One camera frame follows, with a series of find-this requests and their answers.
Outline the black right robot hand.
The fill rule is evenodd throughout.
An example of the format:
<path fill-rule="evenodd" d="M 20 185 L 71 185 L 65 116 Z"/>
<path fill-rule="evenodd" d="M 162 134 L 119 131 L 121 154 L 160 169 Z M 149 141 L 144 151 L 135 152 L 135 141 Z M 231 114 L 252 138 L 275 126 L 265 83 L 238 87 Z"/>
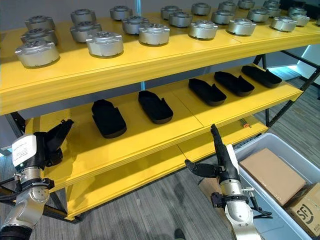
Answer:
<path fill-rule="evenodd" d="M 215 124 L 211 125 L 210 132 L 213 137 L 218 165 L 194 163 L 189 159 L 186 159 L 184 161 L 186 168 L 199 177 L 218 178 L 219 183 L 229 180 L 240 181 L 238 170 L 233 165 L 227 146 L 223 143 L 221 135 Z"/>

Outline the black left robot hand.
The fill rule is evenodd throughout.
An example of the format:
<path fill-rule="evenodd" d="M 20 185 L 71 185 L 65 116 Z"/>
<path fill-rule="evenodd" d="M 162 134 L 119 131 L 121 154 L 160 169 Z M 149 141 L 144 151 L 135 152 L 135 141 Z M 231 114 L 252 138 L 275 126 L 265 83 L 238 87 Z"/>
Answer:
<path fill-rule="evenodd" d="M 71 119 L 62 120 L 48 132 L 25 134 L 12 143 L 12 163 L 17 172 L 29 167 L 44 170 L 61 163 L 61 146 L 73 125 Z"/>

